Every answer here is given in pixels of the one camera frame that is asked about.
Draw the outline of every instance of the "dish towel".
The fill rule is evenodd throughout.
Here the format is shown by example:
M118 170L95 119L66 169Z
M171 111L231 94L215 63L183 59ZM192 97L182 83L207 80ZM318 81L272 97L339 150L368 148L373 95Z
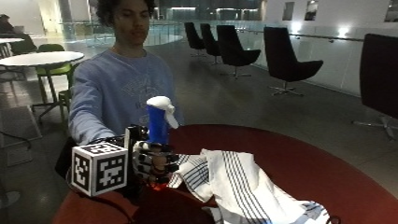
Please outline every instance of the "dish towel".
M218 207L203 207L216 224L324 224L319 203L298 201L270 180L250 153L202 149L179 155L179 169L168 188L183 182L204 203L215 197Z

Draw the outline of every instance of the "glass railing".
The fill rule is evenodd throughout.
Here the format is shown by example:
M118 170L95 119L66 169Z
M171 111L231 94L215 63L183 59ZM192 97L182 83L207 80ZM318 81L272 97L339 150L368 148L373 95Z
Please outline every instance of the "glass railing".
M216 38L216 25L234 25L240 45L244 49L260 49L255 66L267 69L263 51L263 26L282 26L263 21L191 21L199 35L199 24L208 23ZM159 45L184 38L183 21L150 21L148 36L144 45ZM82 41L89 47L110 46L113 32L97 22L63 22L65 39ZM322 60L316 75L306 80L314 85L359 95L359 59L364 34L398 36L395 29L340 28L287 26L298 61Z
M65 21L62 25L66 42L85 42L87 47L110 46L114 42L111 28L97 21ZM164 44L182 39L180 23L174 21L150 21L146 46Z

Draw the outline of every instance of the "fiducial marker cube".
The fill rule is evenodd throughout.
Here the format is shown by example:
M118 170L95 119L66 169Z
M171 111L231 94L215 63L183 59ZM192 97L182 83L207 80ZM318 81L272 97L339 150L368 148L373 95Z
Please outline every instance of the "fiducial marker cube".
M126 184L127 150L109 143L71 149L71 186L95 196Z

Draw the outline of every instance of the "gray floor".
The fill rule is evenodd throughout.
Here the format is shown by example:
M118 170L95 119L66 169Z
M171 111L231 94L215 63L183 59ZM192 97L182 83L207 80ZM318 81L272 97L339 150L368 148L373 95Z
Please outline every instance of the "gray floor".
M61 39L34 39L37 45ZM87 48L85 43L66 43L67 50L89 58L105 47ZM232 67L210 65L212 57L191 58L195 53L182 39L146 48L167 62L175 75L176 96L184 124L219 123L255 127L294 137L328 151L365 173L398 197L398 143L384 132L360 127L349 121L377 121L377 114L360 105L356 97L323 89L308 83L292 85L304 97L271 96L268 85L280 81L260 68L244 66L238 71L251 77L234 80L219 76ZM26 78L13 73L0 75L0 109L41 101L34 70ZM66 80L54 78L55 90L66 88ZM19 200L0 210L0 223L49 223L66 195L66 184L53 172L53 165L66 136L59 124L58 108L43 116L42 138L31 142L30 162L6 167L1 160L0 178L5 191L18 191Z

